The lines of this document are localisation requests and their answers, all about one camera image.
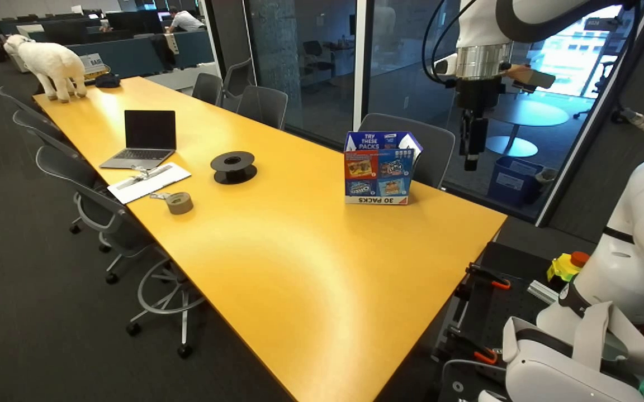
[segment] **gray carpet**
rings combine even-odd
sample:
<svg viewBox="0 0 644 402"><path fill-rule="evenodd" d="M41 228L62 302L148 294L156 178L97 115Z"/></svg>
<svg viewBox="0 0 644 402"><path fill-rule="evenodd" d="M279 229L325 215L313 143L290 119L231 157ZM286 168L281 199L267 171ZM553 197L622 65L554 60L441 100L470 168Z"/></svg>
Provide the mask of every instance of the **gray carpet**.
<svg viewBox="0 0 644 402"><path fill-rule="evenodd" d="M0 65L0 84L38 86ZM103 281L111 255L89 229L69 235L72 192L38 175L34 147L12 125L0 99L0 400L290 400L213 308L193 319L195 354L180 360L177 322L153 319L138 338L126 322L138 311L141 267ZM411 354L381 400L433 400L437 366Z"/></svg>

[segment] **chair wheel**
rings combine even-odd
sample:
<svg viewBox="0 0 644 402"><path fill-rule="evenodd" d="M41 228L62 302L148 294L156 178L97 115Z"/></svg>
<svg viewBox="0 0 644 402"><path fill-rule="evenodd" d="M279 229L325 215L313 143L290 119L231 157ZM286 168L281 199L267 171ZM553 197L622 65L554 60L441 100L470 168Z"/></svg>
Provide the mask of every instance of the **chair wheel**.
<svg viewBox="0 0 644 402"><path fill-rule="evenodd" d="M185 360L189 354L193 354L190 344L182 344L182 347L180 347L180 358Z"/></svg>
<svg viewBox="0 0 644 402"><path fill-rule="evenodd" d="M106 283L117 283L117 281L118 281L118 274L115 274L115 273L106 274Z"/></svg>
<svg viewBox="0 0 644 402"><path fill-rule="evenodd" d="M133 338L138 335L141 333L141 324L138 322L126 324L126 333L133 335Z"/></svg>

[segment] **conference table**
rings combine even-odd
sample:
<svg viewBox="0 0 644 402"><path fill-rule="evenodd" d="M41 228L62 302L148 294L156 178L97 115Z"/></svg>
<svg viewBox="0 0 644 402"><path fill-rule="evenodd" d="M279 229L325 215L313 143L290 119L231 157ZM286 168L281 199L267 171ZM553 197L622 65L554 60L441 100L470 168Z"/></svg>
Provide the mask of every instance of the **conference table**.
<svg viewBox="0 0 644 402"><path fill-rule="evenodd" d="M195 210L127 207L295 400L373 400L506 218L422 184L409 205L346 205L340 152L145 79L35 103L94 169L124 150L124 110L175 110L190 178L165 192ZM222 186L211 161L232 150L257 176Z"/></svg>

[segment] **white robot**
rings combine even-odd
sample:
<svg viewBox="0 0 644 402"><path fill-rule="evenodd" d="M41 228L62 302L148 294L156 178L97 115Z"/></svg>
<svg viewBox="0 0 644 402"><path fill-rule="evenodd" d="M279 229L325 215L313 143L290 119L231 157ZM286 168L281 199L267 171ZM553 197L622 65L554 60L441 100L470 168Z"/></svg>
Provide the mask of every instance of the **white robot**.
<svg viewBox="0 0 644 402"><path fill-rule="evenodd" d="M511 43L543 41L608 4L634 0L460 0L456 53L433 72L455 75L465 157L485 143ZM513 316L504 329L506 390L514 402L644 400L644 163L636 168L608 228L580 276L537 325Z"/></svg>

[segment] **stuffed polar bear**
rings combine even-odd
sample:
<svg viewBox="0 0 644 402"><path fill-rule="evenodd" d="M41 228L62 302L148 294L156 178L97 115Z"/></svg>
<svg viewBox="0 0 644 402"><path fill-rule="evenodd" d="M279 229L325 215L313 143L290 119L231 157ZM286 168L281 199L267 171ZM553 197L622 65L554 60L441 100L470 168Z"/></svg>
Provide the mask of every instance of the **stuffed polar bear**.
<svg viewBox="0 0 644 402"><path fill-rule="evenodd" d="M35 43L26 35L10 35L4 52L25 62L49 99L67 103L85 95L85 69L80 57L58 43Z"/></svg>

